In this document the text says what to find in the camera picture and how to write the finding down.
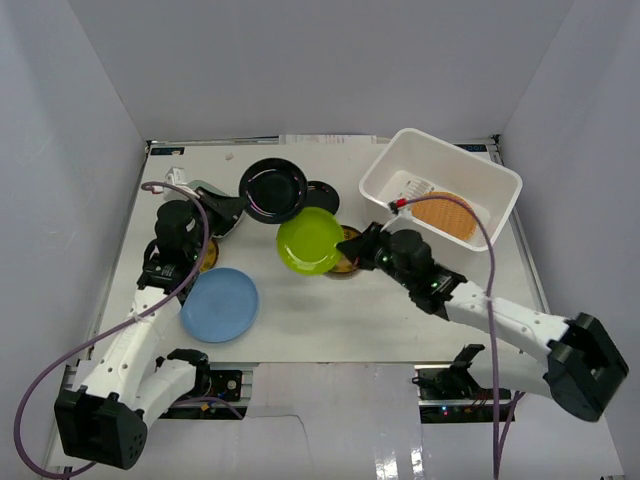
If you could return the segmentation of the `yellow patterned plate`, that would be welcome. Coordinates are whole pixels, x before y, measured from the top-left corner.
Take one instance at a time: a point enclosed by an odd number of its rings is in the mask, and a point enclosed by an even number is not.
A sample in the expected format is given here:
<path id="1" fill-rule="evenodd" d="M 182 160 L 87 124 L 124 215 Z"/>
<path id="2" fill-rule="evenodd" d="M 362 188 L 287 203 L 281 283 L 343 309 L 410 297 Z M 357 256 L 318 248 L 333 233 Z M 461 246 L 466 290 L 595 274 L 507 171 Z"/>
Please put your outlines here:
<path id="1" fill-rule="evenodd" d="M 361 234 L 359 230 L 348 225 L 343 225 L 342 230 L 344 240 L 352 240 Z M 353 265 L 345 256 L 342 256 L 336 265 L 325 273 L 325 276 L 334 279 L 347 279 L 355 276 L 358 271 L 357 266 Z"/>
<path id="2" fill-rule="evenodd" d="M 211 238 L 208 242 L 204 259 L 199 268 L 201 274 L 210 271 L 215 267 L 220 256 L 219 244 L 215 238 Z"/>

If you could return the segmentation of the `lime green round plate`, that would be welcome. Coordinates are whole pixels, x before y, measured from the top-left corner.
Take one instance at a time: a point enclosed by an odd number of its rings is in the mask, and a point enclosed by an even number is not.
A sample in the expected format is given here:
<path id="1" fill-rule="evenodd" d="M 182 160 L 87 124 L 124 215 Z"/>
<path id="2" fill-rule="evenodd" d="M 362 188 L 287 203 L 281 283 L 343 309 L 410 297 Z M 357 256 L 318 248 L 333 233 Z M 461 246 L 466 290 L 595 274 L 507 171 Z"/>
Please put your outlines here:
<path id="1" fill-rule="evenodd" d="M 329 272 L 342 256 L 336 245 L 343 240 L 343 229 L 335 216 L 319 207 L 304 208 L 283 223 L 276 236 L 284 265 L 306 276 Z"/>

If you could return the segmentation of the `black glossy round plate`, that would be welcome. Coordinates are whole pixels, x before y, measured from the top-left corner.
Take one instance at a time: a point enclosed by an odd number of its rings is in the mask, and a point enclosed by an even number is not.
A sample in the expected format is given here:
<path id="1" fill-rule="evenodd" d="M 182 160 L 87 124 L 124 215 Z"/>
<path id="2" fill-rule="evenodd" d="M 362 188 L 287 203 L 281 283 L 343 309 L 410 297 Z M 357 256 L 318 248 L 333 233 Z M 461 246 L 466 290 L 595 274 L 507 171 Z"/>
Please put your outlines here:
<path id="1" fill-rule="evenodd" d="M 308 181 L 303 171 L 283 158 L 265 158 L 242 175 L 238 191 L 246 200 L 244 211 L 263 224 L 282 224 L 304 208 Z"/>

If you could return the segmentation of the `woven bamboo round plate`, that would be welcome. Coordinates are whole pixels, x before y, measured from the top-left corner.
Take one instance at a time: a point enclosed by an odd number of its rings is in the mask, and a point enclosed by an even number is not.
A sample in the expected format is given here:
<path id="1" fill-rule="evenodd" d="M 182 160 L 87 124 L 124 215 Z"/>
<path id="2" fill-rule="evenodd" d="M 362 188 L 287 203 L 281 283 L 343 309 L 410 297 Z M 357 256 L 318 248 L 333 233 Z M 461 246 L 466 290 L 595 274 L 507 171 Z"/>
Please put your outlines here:
<path id="1" fill-rule="evenodd" d="M 476 232 L 472 207 L 455 194 L 435 191 L 413 203 L 410 209 L 415 219 L 461 241 L 470 240 Z"/>

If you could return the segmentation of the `light blue round plate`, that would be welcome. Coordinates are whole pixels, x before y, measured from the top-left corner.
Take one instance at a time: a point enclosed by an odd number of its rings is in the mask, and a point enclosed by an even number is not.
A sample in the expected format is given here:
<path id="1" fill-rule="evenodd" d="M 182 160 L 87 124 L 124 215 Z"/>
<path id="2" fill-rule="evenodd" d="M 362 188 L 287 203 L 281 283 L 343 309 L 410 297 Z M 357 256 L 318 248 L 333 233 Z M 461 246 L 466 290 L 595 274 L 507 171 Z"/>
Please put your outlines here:
<path id="1" fill-rule="evenodd" d="M 253 326 L 259 306 L 255 282 L 240 270 L 220 267 L 198 277 L 180 319 L 186 333 L 196 340 L 225 343 Z"/>

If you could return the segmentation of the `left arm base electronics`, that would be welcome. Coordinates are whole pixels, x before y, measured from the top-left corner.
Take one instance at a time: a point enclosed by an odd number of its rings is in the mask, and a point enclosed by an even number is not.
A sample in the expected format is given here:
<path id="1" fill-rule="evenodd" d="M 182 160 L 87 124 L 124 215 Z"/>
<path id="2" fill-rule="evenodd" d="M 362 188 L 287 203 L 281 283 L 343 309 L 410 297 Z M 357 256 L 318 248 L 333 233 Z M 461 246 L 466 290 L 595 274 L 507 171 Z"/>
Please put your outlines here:
<path id="1" fill-rule="evenodd" d="M 247 407 L 236 406 L 241 398 L 243 372 L 214 369 L 208 356 L 194 349 L 176 349 L 167 360 L 186 361 L 196 367 L 195 387 L 178 399 L 162 419 L 172 420 L 242 420 Z"/>

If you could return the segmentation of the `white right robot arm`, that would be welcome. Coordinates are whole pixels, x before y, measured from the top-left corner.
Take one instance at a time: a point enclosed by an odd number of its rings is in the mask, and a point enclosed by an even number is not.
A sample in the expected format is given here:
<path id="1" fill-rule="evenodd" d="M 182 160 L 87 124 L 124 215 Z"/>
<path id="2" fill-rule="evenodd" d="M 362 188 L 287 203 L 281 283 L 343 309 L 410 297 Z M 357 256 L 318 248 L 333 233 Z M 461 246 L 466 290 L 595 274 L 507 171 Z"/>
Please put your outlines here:
<path id="1" fill-rule="evenodd" d="M 437 263 L 421 235 L 390 233 L 373 222 L 337 249 L 363 270 L 379 269 L 402 285 L 423 312 L 494 334 L 544 368 L 502 370 L 505 388 L 544 395 L 574 417 L 595 422 L 629 373 L 629 367 L 596 317 L 549 315 L 489 296 L 486 289 Z"/>

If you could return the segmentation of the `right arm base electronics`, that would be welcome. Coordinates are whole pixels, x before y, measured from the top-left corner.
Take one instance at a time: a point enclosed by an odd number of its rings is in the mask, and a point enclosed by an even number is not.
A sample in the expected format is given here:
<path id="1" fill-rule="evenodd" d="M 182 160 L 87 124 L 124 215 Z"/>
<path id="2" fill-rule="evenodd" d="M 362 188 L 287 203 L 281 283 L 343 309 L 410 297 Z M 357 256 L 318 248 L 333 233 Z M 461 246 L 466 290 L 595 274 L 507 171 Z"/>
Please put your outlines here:
<path id="1" fill-rule="evenodd" d="M 465 346 L 448 363 L 416 365 L 411 379 L 417 389 L 420 420 L 426 424 L 491 423 L 493 393 L 472 378 L 470 368 L 485 347 Z"/>

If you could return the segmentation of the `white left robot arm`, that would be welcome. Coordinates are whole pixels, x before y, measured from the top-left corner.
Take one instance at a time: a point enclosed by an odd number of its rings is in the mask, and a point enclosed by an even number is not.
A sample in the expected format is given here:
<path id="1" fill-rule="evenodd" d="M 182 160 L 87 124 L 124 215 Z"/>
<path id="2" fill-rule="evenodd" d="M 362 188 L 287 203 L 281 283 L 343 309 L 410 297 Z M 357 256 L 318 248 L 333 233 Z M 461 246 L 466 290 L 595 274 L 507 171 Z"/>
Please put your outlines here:
<path id="1" fill-rule="evenodd" d="M 183 199 L 156 212 L 155 237 L 146 246 L 124 328 L 75 390 L 62 390 L 54 414 L 64 453 L 128 470 L 138 461 L 150 427 L 172 405 L 206 397 L 208 356 L 155 350 L 198 278 L 210 243 L 238 223 L 245 199 L 209 185 L 179 186 Z"/>

